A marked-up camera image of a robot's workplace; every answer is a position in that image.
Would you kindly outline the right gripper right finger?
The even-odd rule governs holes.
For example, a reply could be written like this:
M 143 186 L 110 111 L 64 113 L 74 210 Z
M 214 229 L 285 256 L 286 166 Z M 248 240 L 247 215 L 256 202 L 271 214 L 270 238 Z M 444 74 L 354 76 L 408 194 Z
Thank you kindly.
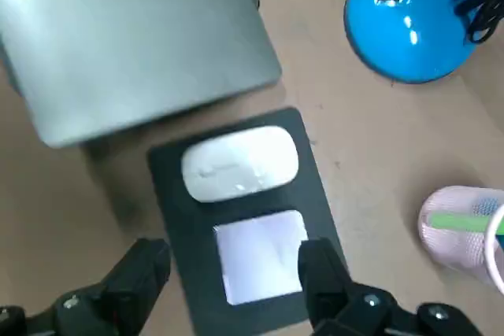
M 326 238 L 302 242 L 298 277 L 313 335 L 480 335 L 464 312 L 426 302 L 403 309 L 391 293 L 355 282 Z

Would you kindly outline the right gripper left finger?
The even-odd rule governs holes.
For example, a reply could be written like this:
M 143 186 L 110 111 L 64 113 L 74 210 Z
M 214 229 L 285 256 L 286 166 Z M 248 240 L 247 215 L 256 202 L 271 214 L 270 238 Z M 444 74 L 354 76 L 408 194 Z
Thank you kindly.
M 62 294 L 39 314 L 3 305 L 1 334 L 138 335 L 170 272 L 166 240 L 139 238 L 100 282 Z

